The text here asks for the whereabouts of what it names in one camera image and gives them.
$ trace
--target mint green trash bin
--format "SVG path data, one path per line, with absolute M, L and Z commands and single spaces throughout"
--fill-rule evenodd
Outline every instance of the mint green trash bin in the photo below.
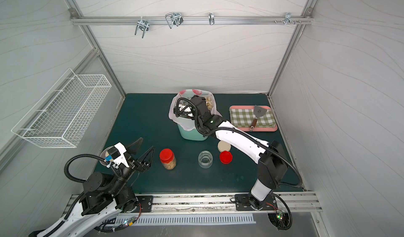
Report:
M 206 140 L 208 137 L 203 137 L 196 129 L 192 129 L 191 131 L 184 130 L 180 124 L 178 125 L 179 133 L 184 139 L 187 140 Z

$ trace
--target white plastic bag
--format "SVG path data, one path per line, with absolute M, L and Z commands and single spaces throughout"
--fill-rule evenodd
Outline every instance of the white plastic bag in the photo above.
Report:
M 172 119 L 175 123 L 179 124 L 184 130 L 186 131 L 191 131 L 192 129 L 195 129 L 195 121 L 192 119 L 187 119 L 187 118 L 181 118 L 181 117 L 175 117 L 174 114 L 174 107 L 177 104 L 177 99 L 178 98 L 187 98 L 191 99 L 193 96 L 198 95 L 201 97 L 209 97 L 210 100 L 213 103 L 212 110 L 210 111 L 212 114 L 221 114 L 216 110 L 216 101 L 215 97 L 213 96 L 212 93 L 208 91 L 203 91 L 203 90 L 195 90 L 195 89 L 187 89 L 187 90 L 182 90 L 177 94 L 174 98 L 173 101 L 171 102 L 170 106 L 170 111 L 169 111 L 169 118 Z

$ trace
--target glass jar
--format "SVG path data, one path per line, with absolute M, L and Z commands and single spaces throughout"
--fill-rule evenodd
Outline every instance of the glass jar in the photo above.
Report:
M 174 169 L 177 164 L 174 153 L 171 149 L 163 149 L 160 152 L 160 161 L 166 169 Z
M 213 163 L 212 154 L 207 150 L 202 151 L 198 156 L 198 163 L 204 169 L 209 168 Z

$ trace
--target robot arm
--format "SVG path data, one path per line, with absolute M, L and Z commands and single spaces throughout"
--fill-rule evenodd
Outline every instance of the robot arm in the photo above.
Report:
M 258 164 L 258 179 L 249 194 L 249 201 L 254 209 L 262 209 L 263 201 L 268 194 L 276 189 L 288 168 L 299 177 L 297 170 L 286 159 L 282 146 L 274 141 L 257 139 L 237 129 L 229 121 L 219 115 L 212 115 L 205 104 L 205 98 L 195 95 L 191 99 L 179 98 L 174 113 L 178 117 L 180 101 L 187 102 L 191 106 L 195 127 L 199 133 L 205 136 L 214 136 L 219 140 L 238 148 Z
M 132 188 L 125 184 L 135 171 L 144 172 L 152 165 L 154 147 L 136 160 L 132 156 L 140 150 L 142 142 L 143 139 L 140 138 L 126 147 L 118 143 L 104 151 L 109 154 L 106 159 L 96 155 L 82 154 L 68 160 L 65 165 L 65 175 L 68 179 L 83 183 L 84 192 L 77 197 L 64 217 L 48 229 L 35 231 L 29 237 L 84 236 L 110 216 L 120 212 L 133 212 L 137 209 L 137 206 L 140 206 L 138 198 Z M 73 177 L 69 173 L 69 165 L 81 157 L 109 162 L 107 167 L 114 170 L 114 175 L 94 172 L 87 180 Z M 126 228 L 134 220 L 137 219 L 129 219 L 114 231 Z
M 222 122 L 218 128 L 235 128 L 229 121 Z M 247 139 L 246 137 L 242 136 L 241 134 L 234 133 L 228 130 L 219 130 L 216 131 L 216 138 L 219 140 L 223 140 L 231 145 L 235 146 L 236 148 L 240 149 L 243 153 L 248 155 L 256 164 L 261 157 L 260 154 L 265 153 L 265 149 L 261 147 L 257 147 L 255 143 Z M 253 137 L 255 140 L 259 141 L 260 143 L 267 145 L 268 142 L 265 140 L 260 140 Z

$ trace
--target beige jar lid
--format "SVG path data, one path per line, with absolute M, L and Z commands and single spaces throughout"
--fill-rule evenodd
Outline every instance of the beige jar lid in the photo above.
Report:
M 220 152 L 230 151 L 230 148 L 231 148 L 231 145 L 222 140 L 217 144 L 217 149 L 219 149 Z

